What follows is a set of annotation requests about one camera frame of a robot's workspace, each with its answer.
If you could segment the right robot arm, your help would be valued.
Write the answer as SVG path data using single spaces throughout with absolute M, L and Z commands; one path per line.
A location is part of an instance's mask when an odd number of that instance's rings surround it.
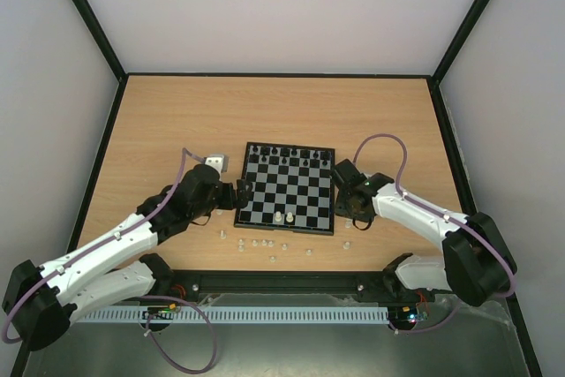
M 387 293 L 406 298 L 416 289 L 445 290 L 464 303 L 480 306 L 515 289 L 516 263 L 493 219 L 484 213 L 465 215 L 438 207 L 405 191 L 393 178 L 360 172 L 343 160 L 331 171 L 337 190 L 335 213 L 370 227 L 379 217 L 411 230 L 441 253 L 407 253 L 385 277 Z

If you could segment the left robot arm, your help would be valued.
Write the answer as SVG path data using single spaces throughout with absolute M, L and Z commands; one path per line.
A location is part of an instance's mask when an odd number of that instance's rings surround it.
M 251 197 L 252 183 L 224 183 L 219 170 L 198 164 L 94 241 L 40 266 L 21 262 L 2 302 L 2 340 L 39 351 L 96 309 L 166 292 L 172 272 L 152 249 L 216 209 L 245 207 Z

